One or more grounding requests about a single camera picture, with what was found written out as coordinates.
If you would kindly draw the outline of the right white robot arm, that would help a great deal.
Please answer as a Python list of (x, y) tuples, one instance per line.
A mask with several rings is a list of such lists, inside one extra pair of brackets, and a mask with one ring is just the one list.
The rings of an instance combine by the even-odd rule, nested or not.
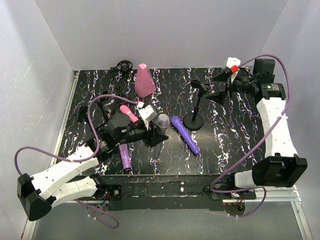
[[(226, 93), (250, 94), (261, 117), (264, 136), (240, 160), (214, 180), (209, 189), (213, 193), (240, 193), (258, 187), (291, 188), (306, 171), (306, 158), (300, 157), (291, 139), (287, 111), (290, 107), (291, 83), (284, 63), (275, 55), (262, 54), (252, 59), (253, 70), (229, 57), (222, 72), (214, 80), (226, 87), (209, 95), (209, 100), (222, 104)], [(251, 170), (234, 172), (261, 144), (265, 144), (264, 159)]]

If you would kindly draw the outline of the silver microphone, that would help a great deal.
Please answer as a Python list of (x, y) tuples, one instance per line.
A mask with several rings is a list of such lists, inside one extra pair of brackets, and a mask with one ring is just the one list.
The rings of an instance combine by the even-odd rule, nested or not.
[[(165, 135), (170, 125), (170, 118), (168, 115), (162, 113), (157, 117), (155, 124), (157, 126), (157, 130), (160, 133)], [(163, 141), (161, 141), (159, 144), (157, 144), (153, 148), (153, 156), (152, 156), (153, 160), (158, 160), (160, 158), (162, 147), (163, 147)]]

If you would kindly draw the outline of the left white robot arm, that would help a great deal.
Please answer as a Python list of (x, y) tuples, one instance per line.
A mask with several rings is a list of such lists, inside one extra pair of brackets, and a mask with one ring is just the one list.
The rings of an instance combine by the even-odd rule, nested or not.
[(121, 191), (120, 185), (105, 183), (99, 174), (74, 178), (116, 155), (122, 144), (143, 141), (150, 148), (160, 145), (169, 138), (169, 125), (166, 114), (145, 124), (142, 120), (131, 122), (125, 113), (117, 113), (97, 130), (98, 138), (88, 140), (65, 161), (34, 175), (22, 174), (17, 179), (17, 196), (28, 220), (38, 220), (52, 208), (79, 198), (117, 199), (114, 191)]

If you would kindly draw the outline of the black round-base mic stand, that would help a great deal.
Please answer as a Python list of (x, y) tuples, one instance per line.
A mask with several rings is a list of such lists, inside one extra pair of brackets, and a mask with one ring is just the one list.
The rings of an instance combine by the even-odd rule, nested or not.
[(190, 86), (192, 88), (198, 89), (197, 102), (193, 108), (193, 112), (190, 112), (183, 117), (182, 123), (188, 130), (198, 131), (204, 124), (203, 117), (201, 115), (198, 115), (200, 109), (199, 105), (203, 95), (208, 92), (210, 83), (208, 81), (201, 83), (199, 80), (193, 79), (190, 82)]

